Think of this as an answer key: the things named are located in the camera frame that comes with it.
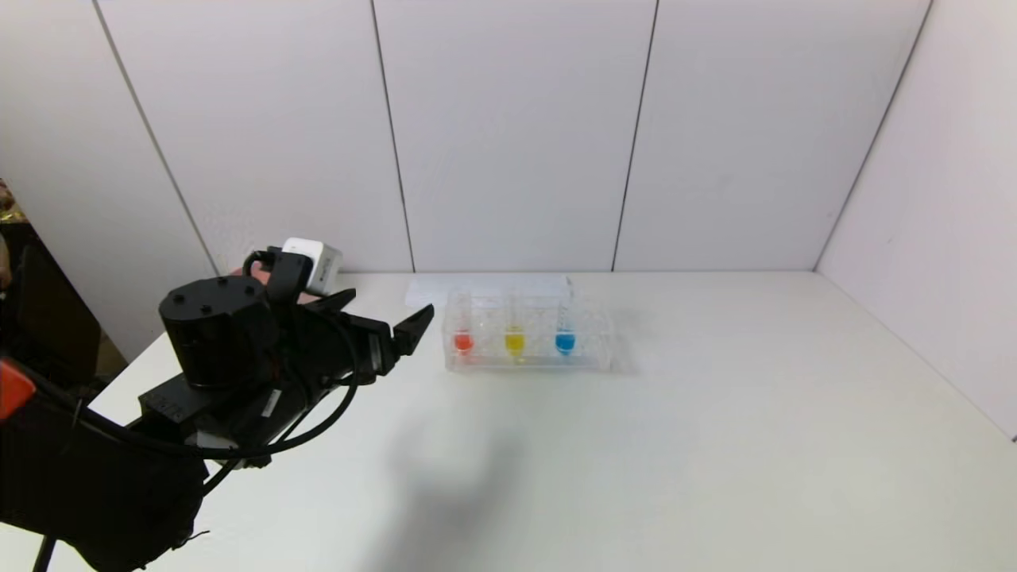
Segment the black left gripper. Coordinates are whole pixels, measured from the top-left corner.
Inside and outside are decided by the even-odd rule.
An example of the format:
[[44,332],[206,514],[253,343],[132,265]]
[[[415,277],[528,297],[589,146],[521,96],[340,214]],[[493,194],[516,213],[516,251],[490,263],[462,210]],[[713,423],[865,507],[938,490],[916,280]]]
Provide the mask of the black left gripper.
[[425,305],[392,327],[391,341],[387,323],[342,312],[356,297],[357,290],[347,288],[296,309],[284,345],[286,388],[371,385],[395,366],[396,356],[414,354],[435,318],[435,305]]

